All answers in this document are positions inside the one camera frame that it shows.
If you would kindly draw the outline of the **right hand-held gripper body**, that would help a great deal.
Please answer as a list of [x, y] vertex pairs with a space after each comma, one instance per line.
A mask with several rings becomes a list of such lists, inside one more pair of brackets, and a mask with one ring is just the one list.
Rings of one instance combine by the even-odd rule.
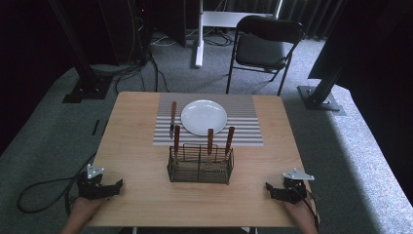
[[288, 202], [291, 204], [296, 204], [307, 197], [307, 187], [304, 183], [305, 180], [314, 180], [313, 175], [308, 175], [307, 173], [293, 168], [292, 170], [283, 173], [282, 184], [284, 188], [290, 194]]

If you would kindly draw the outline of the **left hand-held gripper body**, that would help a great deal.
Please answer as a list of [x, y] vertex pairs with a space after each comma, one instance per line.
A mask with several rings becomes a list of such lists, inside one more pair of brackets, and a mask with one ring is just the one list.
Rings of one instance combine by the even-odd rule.
[[101, 180], [103, 168], [88, 164], [86, 169], [77, 177], [78, 194], [88, 200], [101, 199], [105, 197]]

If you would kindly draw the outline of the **person's left hand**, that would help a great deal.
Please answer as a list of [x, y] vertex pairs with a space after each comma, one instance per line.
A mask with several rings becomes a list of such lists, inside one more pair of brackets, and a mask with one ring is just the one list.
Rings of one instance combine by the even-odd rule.
[[107, 198], [89, 200], [87, 198], [79, 197], [75, 200], [69, 217], [89, 220], [107, 201]]

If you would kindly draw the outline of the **person's right hand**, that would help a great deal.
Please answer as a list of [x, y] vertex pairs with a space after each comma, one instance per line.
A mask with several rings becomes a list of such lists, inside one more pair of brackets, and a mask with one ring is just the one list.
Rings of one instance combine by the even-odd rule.
[[304, 201], [300, 201], [296, 204], [282, 202], [282, 206], [296, 224], [307, 222], [312, 224], [314, 222], [311, 210], [308, 208]]

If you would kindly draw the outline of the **striped grey placemat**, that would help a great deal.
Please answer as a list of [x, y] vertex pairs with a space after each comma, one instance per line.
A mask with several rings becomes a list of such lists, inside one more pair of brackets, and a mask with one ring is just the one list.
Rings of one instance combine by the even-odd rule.
[[180, 126], [179, 144], [207, 144], [206, 136], [189, 133], [181, 123], [181, 111], [190, 102], [200, 99], [212, 100], [224, 107], [227, 112], [227, 124], [219, 133], [213, 133], [213, 144], [226, 145], [230, 127], [235, 127], [232, 146], [263, 146], [259, 121], [255, 112], [252, 96], [162, 93], [159, 101], [158, 116], [154, 130], [154, 145], [173, 145], [169, 137], [171, 103], [176, 101], [174, 125]]

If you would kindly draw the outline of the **black metal stand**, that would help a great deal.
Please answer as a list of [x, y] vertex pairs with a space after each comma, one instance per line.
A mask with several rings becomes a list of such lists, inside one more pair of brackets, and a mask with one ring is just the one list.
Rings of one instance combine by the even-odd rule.
[[81, 48], [60, 0], [48, 0], [68, 42], [67, 52], [79, 79], [72, 92], [63, 98], [63, 103], [81, 103], [84, 99], [105, 99], [113, 77], [96, 74]]
[[309, 79], [320, 78], [315, 86], [298, 86], [298, 92], [308, 110], [331, 111], [335, 115], [345, 116], [346, 112], [331, 93], [343, 70], [345, 59], [339, 58], [333, 64], [321, 64], [318, 61], [313, 66]]

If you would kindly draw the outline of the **white round plate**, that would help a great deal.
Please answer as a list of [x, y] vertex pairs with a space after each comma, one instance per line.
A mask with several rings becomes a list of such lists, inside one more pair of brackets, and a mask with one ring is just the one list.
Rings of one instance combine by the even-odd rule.
[[200, 99], [188, 103], [181, 111], [184, 128], [196, 136], [206, 136], [208, 130], [219, 133], [227, 124], [227, 112], [219, 103]]

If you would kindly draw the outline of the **black folding chair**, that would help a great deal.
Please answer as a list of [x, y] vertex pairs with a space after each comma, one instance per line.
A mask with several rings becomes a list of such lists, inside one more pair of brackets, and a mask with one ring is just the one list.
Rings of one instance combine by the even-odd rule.
[[283, 71], [277, 92], [282, 92], [293, 52], [304, 38], [298, 21], [246, 16], [236, 26], [226, 85], [229, 93], [234, 69], [272, 74], [271, 82]]

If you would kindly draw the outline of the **wooden-handled utensil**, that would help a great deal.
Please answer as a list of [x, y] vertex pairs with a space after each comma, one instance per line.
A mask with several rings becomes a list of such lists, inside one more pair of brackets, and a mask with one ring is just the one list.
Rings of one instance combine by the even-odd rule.
[[174, 126], [174, 147], [173, 147], [173, 153], [174, 153], [174, 159], [177, 160], [177, 155], [179, 151], [179, 137], [180, 137], [180, 126], [175, 125]]
[[235, 132], [235, 127], [230, 127], [227, 135], [226, 146], [225, 146], [225, 161], [229, 160], [230, 157], [230, 149], [233, 141], [233, 135]]
[[206, 161], [210, 162], [211, 160], [211, 152], [212, 152], [212, 144], [213, 144], [213, 129], [208, 129], [207, 132], [207, 157]]

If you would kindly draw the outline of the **wooden-handled table knife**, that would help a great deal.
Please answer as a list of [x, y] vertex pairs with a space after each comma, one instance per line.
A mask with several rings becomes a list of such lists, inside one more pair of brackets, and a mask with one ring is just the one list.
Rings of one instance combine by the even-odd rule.
[[169, 123], [169, 137], [173, 139], [174, 136], [174, 122], [175, 122], [175, 115], [176, 115], [176, 101], [171, 103], [171, 111], [170, 111], [170, 123]]

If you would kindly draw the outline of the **white desk frame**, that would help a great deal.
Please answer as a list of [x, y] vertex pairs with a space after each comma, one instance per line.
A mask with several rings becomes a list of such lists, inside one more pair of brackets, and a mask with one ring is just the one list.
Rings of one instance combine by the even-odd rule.
[[249, 13], [206, 11], [204, 9], [204, 0], [198, 0], [198, 2], [200, 7], [198, 16], [198, 46], [196, 51], [195, 66], [201, 67], [204, 59], [204, 27], [235, 28], [237, 23], [242, 18], [249, 16]]

